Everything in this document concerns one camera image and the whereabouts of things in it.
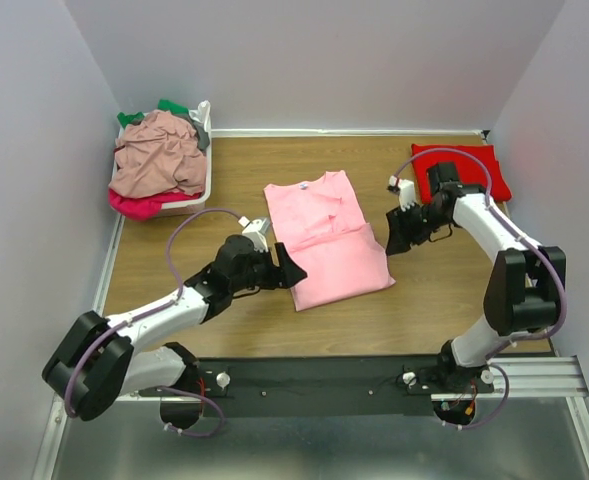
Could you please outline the light pink t shirt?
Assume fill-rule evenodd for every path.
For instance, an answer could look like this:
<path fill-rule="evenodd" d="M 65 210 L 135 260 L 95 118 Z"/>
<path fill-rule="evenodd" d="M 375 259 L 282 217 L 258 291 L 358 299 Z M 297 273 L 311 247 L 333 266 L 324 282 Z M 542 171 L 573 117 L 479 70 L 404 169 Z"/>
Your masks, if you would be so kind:
<path fill-rule="evenodd" d="M 345 171 L 264 188 L 276 240 L 307 278 L 291 288 L 300 312 L 384 290 L 395 280 Z"/>

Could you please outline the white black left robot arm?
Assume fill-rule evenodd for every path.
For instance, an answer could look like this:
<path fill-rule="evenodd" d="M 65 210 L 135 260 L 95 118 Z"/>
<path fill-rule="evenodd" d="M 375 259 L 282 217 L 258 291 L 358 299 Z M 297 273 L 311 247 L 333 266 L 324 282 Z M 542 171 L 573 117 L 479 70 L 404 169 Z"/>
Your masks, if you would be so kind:
<path fill-rule="evenodd" d="M 93 310 L 81 314 L 46 363 L 43 380 L 68 416 L 95 419 L 127 392 L 133 358 L 149 345 L 213 319 L 240 291 L 290 289 L 307 278 L 284 244 L 276 243 L 275 251 L 273 259 L 268 248 L 231 235 L 212 262 L 171 294 L 108 318 Z"/>

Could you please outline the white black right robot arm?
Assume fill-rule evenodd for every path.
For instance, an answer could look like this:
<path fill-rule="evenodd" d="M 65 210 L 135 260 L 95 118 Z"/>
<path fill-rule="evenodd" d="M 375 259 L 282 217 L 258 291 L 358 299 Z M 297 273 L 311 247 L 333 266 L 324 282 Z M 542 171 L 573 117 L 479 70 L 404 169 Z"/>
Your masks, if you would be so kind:
<path fill-rule="evenodd" d="M 432 239 L 440 228 L 465 230 L 492 262 L 481 317 L 447 341 L 428 367 L 408 367 L 403 381 L 419 393 L 460 393 L 487 381 L 488 362 L 508 345 L 552 335 L 565 320 L 566 256 L 519 229 L 495 204 L 490 187 L 463 182 L 455 164 L 429 169 L 431 199 L 421 204 L 410 180 L 393 175 L 398 205 L 386 214 L 389 256 Z"/>

